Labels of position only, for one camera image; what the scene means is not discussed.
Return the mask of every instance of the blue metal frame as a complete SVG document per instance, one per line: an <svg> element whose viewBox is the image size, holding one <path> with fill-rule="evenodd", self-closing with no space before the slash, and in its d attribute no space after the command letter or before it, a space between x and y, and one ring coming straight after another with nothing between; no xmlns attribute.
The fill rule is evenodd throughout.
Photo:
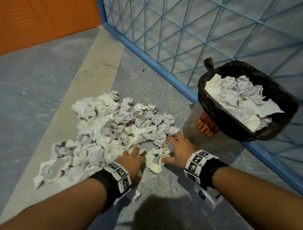
<svg viewBox="0 0 303 230"><path fill-rule="evenodd" d="M291 48L291 47L297 47L297 49L295 49L295 51L293 53L291 53L288 57L285 58L285 60L283 60L280 64L277 65L277 67L270 73L270 76L273 76L283 65L285 65L288 62L288 60L290 60L293 56L295 56L296 54L298 54L303 49L303 40L301 38L297 38L297 37L294 37L294 36L292 36L290 34L287 34L285 32L279 31L279 30L274 29L274 28L272 28L272 27L270 27L270 26L268 26L266 24L267 20L269 20L269 19L271 19L271 18L273 18L275 16L281 15L281 14L283 14L285 12L288 12L290 10L293 10L295 8L300 7L300 6L303 5L303 2L299 3L299 4L296 4L294 6L291 6L291 7L287 8L287 9L284 9L283 11L281 11L279 13L276 13L274 15L271 15L269 17L265 17L266 13L271 9L271 7L274 5L274 3L276 1L276 0L272 0L271 3L269 4L269 6L267 7L267 9L262 14L262 16L258 20L255 20L255 19L252 19L252 18L250 18L250 17L248 17L248 16L246 16L246 15L244 15L242 13L236 12L233 9L229 8L227 5L228 5L228 3L231 0L222 0L221 4L218 4L218 3L214 2L213 0L207 0L207 1L212 2L213 4L215 4L216 7L214 7L209 12L205 13L204 15L200 16L199 18L197 18L196 20L192 21L191 23L189 23L188 25L185 26L184 22L185 22L186 14L187 14L187 11L188 11L188 6L189 6L191 0L179 0L174 6L172 6L165 13L164 13L164 8L165 8L165 0L164 0L163 1L163 8L162 8L162 13L161 14L159 14L158 12L156 12L153 9L149 8L148 4L149 4L149 2L151 0L144 0L144 3L140 3L139 1L136 1L136 4L142 4L142 10L140 11L140 13L137 15L137 17L134 20L132 18L132 5L131 5L132 1L131 0L127 1L127 3L125 4L125 6L124 6L124 8L122 10L120 10L119 0L116 0L116 1L118 1L118 5L119 5L118 12L115 11L112 8L113 3L114 3L115 0L104 0L104 1L108 1L109 10L110 10L110 14L109 15L111 16L111 19L109 19L109 20L111 20L112 24L114 24L113 13L115 13L116 15L119 15L119 19L118 19L118 21L117 21L117 23L116 23L115 26L112 26L110 23L108 23L107 22L107 17L106 17L106 10L105 10L105 6L104 6L104 2L103 2L103 0L97 0L97 4L98 4L98 7L99 7L99 12L100 12L100 17L101 17L101 21L102 21L103 27L108 32L110 32L116 39L118 39L120 42L122 42L127 48L129 48L134 54L136 54L145 63L147 63L159 75L161 75L163 78L165 78L172 86L174 86L178 91L180 91L185 97L187 97L193 103L196 102L197 99L198 99L197 95L193 92L193 90L195 90L197 87L196 86L189 86L189 84L190 84L190 82L191 82L191 80L193 78L193 75L195 73L197 73L197 74L200 75L200 72L198 70L202 66L198 66L198 64L199 64L200 59L201 59L201 54L203 53L203 50L204 50L204 48L206 46L210 47L213 50L216 50L217 52L219 52L220 54L222 54L222 55L224 55L226 57L226 60L222 60L222 61L219 61L217 63L224 63L224 62L229 61L229 60L236 60L236 59L239 59L239 58L244 58L244 57L248 57L248 56L254 56L254 55L257 55L257 54L268 53L268 52L282 50L282 49L288 49L288 48ZM167 15L167 13L169 13L175 6L177 6L182 1L187 1L187 8L186 8L184 19L183 19L183 24L180 27L177 24L175 24L174 22L172 22L169 19L167 19L165 16ZM127 4L130 4L130 11L131 11L131 20L130 21L131 21L131 23L130 23L130 26L127 29L123 30L122 15L123 15L123 12L124 12ZM155 15L159 16L159 19L147 30L146 30L146 26L145 26L146 9L148 9L151 12L153 12ZM138 28L134 24L134 22L136 21L136 19L138 18L138 16L141 14L141 12L143 12L143 10L144 10L144 30L142 30L141 28ZM193 34L191 34L190 32L187 31L187 27L189 25L193 24L194 22L196 22L197 20L199 20L202 17L206 16L207 14L213 12L214 10L218 10L218 12L217 12L216 18L214 19L214 22L213 22L213 24L212 24L212 26L210 28L210 31L208 32L208 35L207 35L207 38L205 39L205 41L197 38L196 36L194 36ZM238 28L236 30L230 31L230 32L228 32L228 33L226 33L226 34L224 34L224 35L222 35L220 37L217 37L217 38L209 40L210 34L211 34L211 32L212 32L215 24L216 24L216 20L217 20L217 18L219 16L221 10L228 10L228 11L231 11L231 12L233 12L233 13L241 16L241 17L249 19L249 20L251 20L251 24L243 26L243 27ZM163 23L164 20L170 22L172 25L174 25L176 28L178 28L178 31L176 31L175 33L173 33L172 35L170 35L169 37L167 37L167 38L165 38L165 39L163 39L161 41L162 23ZM146 45L145 45L146 44L146 35L150 31L150 29L153 28L153 26L156 25L159 21L161 21L160 22L161 23L160 37L159 37L159 39L157 41L153 40L152 38L149 37L149 39L152 40L155 43L155 45L152 46L149 49L146 49ZM116 29L116 27L117 27L117 25L118 25L119 22L121 23L123 34ZM243 43L240 45L239 49L236 51L236 53L233 56L228 56L227 54L223 53L222 51L216 49L215 47L213 47L212 45L209 44L212 41L218 40L218 39L220 39L220 38L222 38L224 36L233 34L233 33L237 32L237 31L239 31L241 29L245 29L245 28L250 27L250 26L253 26L253 29L250 31L249 35L246 37L246 39L243 41ZM256 53L251 53L251 54L239 56L239 54L241 53L242 48L251 40L252 34L260 26L265 26L267 28L270 28L271 30L273 30L275 32L278 32L278 33L282 34L283 36L296 39L298 42L295 43L295 44L292 44L292 45L286 45L286 46L271 48L271 49L259 51L259 52L256 52ZM135 27L135 29L137 31L140 31L142 33L142 35L139 38L137 38L136 41L134 41L134 30L133 30L133 27ZM131 33L132 33L132 41L130 41L129 39L127 39L125 37L125 34L130 29L131 29ZM179 41L178 41L178 46L177 46L176 52L172 53L170 50L166 49L166 47L163 47L163 46L161 46L161 48L160 48L160 45L161 45L162 42L166 41L167 39L169 39L170 37L172 37L173 35L175 35L178 32L180 33L180 37L179 37ZM179 53L179 45L180 45L180 40L181 40L181 37L182 37L183 33L187 33L190 36L196 38L198 41L201 42L201 44L198 45L198 46L196 46L196 47L193 47L193 48L191 48L189 50L186 50L185 52ZM144 36L144 50L141 50L140 48L138 48L135 45L135 43L137 41L139 41L143 36ZM155 48L156 46L158 46L158 54L157 54L156 60L154 60L154 59L152 59L147 54L147 52L149 50ZM191 50L193 50L195 48L198 48L198 47L201 47L201 52L199 54L199 57L197 59L196 64L194 66L189 66L187 63L183 62L186 66L188 66L188 69L173 74L174 67L175 67L175 64L176 64L176 60L178 59L178 57L180 55L185 54L185 53L187 53L187 52L189 52L189 51L191 51ZM166 52L168 52L169 54L171 54L171 57L168 57L168 58L166 58L164 60L159 61L160 49L164 49ZM163 62L165 62L167 60L170 60L170 59L173 59L173 65L172 65L172 69L170 71L168 71L167 69L165 69L164 67L161 66L161 63L163 63ZM186 73L186 72L189 72L189 71L191 71L191 75L190 75L190 78L189 78L189 80L188 80L188 82L187 82L186 85L183 84L180 80L178 80L175 77L176 74ZM294 76L303 76L303 74L276 76L276 78L287 78L287 77L294 77ZM301 124L301 123L291 123L291 125L302 126L303 124ZM293 141L289 137L285 137L285 138L287 140L280 140L278 138L276 138L275 140L293 144L294 145L293 149L303 146L303 143L296 143L295 141ZM279 175L282 179L284 179L286 182L288 182L296 191L298 191L299 194L303 195L303 183L302 183L302 179L299 178L295 173L293 173L287 167L285 167L279 160L277 160L277 158L275 157L275 154L278 155L279 153L275 153L275 154L269 153L265 149L263 149L260 146L258 146L258 144L256 142L243 142L242 144L249 151L251 151L258 159L260 159L264 164L266 164L269 168L271 168L277 175Z"/></svg>

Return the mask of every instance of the forearm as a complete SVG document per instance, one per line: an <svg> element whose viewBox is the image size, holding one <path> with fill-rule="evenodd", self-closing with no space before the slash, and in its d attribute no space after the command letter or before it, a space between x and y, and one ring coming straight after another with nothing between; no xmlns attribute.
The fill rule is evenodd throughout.
<svg viewBox="0 0 303 230"><path fill-rule="evenodd" d="M256 229L302 229L303 198L232 167L219 168L214 188Z"/></svg>
<svg viewBox="0 0 303 230"><path fill-rule="evenodd" d="M105 202L104 186L87 179L23 210L2 224L0 230L83 230L101 213Z"/></svg>

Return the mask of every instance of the wristband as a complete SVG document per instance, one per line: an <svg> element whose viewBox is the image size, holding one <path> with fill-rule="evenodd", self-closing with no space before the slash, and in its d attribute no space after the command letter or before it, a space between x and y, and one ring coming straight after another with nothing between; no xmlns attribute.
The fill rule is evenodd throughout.
<svg viewBox="0 0 303 230"><path fill-rule="evenodd" d="M117 162L108 164L89 178L98 180L105 187L107 199L103 211L126 195L132 183L128 171Z"/></svg>
<svg viewBox="0 0 303 230"><path fill-rule="evenodd" d="M207 187L214 188L212 176L215 171L225 166L228 165L220 161L218 157L203 150L199 150L193 153L188 159L184 173L187 178L197 182L206 190Z"/></svg>

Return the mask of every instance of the blue wire grid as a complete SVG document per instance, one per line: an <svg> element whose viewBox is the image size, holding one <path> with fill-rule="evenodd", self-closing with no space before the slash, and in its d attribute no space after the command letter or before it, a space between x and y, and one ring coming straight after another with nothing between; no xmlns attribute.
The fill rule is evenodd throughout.
<svg viewBox="0 0 303 230"><path fill-rule="evenodd" d="M97 0L103 26L191 101L207 72L245 61L301 102L274 140L243 143L303 195L302 0Z"/></svg>

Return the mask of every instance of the wire mesh fence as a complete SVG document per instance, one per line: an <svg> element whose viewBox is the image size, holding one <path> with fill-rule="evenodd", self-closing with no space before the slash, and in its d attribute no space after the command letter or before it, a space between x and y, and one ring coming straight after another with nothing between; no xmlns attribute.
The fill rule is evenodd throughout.
<svg viewBox="0 0 303 230"><path fill-rule="evenodd" d="M271 141L258 141L303 179L302 0L104 0L107 22L193 92L207 72L245 61L295 95L301 106Z"/></svg>

